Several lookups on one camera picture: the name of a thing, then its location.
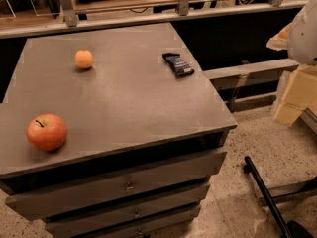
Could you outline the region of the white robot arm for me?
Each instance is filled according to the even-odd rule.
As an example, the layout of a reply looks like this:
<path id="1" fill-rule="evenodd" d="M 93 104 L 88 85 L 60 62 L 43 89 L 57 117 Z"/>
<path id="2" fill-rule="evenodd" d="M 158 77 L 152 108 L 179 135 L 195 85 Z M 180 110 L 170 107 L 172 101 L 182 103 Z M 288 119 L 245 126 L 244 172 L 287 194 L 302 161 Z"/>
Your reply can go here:
<path id="1" fill-rule="evenodd" d="M 281 80 L 272 119 L 291 126 L 317 97 L 317 0 L 308 3 L 293 21 L 269 39 L 272 50 L 287 50 L 298 68 Z"/>

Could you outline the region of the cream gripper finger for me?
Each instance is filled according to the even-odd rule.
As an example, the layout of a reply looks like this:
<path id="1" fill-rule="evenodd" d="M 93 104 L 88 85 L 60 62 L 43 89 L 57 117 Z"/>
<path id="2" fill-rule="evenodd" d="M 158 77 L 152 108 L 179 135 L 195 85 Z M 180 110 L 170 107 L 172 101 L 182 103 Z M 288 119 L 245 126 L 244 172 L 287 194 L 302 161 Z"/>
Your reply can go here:
<path id="1" fill-rule="evenodd" d="M 281 29 L 276 35 L 268 40 L 266 46 L 275 51 L 286 50 L 288 45 L 288 36 L 291 29 L 291 23 Z"/>
<path id="2" fill-rule="evenodd" d="M 295 71 L 280 77 L 272 120 L 291 126 L 302 112 L 317 99 L 317 66 L 301 64 Z"/>

